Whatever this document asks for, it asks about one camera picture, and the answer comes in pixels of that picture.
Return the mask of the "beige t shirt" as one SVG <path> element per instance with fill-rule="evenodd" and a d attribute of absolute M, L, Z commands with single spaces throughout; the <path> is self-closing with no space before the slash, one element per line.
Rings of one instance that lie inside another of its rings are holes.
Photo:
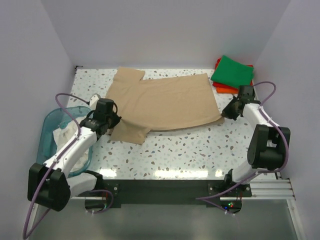
<path fill-rule="evenodd" d="M 117 69 L 105 96 L 116 103 L 121 116 L 111 141 L 141 145 L 149 132 L 224 122 L 206 73 L 159 79 L 144 76 L 143 70 Z"/>

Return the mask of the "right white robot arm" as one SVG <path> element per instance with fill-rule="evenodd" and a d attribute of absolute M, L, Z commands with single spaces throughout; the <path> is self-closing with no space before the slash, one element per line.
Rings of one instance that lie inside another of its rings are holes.
<path fill-rule="evenodd" d="M 253 128 L 247 150 L 247 160 L 224 177 L 223 192 L 230 197 L 260 174 L 280 171 L 289 158 L 291 131 L 275 123 L 265 112 L 262 103 L 255 99 L 251 85 L 241 85 L 237 96 L 222 110 L 222 117 L 236 120 L 245 118 Z"/>

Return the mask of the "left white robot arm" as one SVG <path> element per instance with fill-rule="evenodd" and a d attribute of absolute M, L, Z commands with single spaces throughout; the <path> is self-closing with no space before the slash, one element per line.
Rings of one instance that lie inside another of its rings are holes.
<path fill-rule="evenodd" d="M 100 98 L 95 109 L 76 123 L 76 133 L 54 156 L 30 167 L 27 198 L 32 204 L 59 212 L 72 197 L 85 192 L 99 196 L 106 190 L 103 177 L 97 172 L 86 170 L 74 177 L 69 174 L 79 158 L 120 122 L 117 113 L 113 100 Z"/>

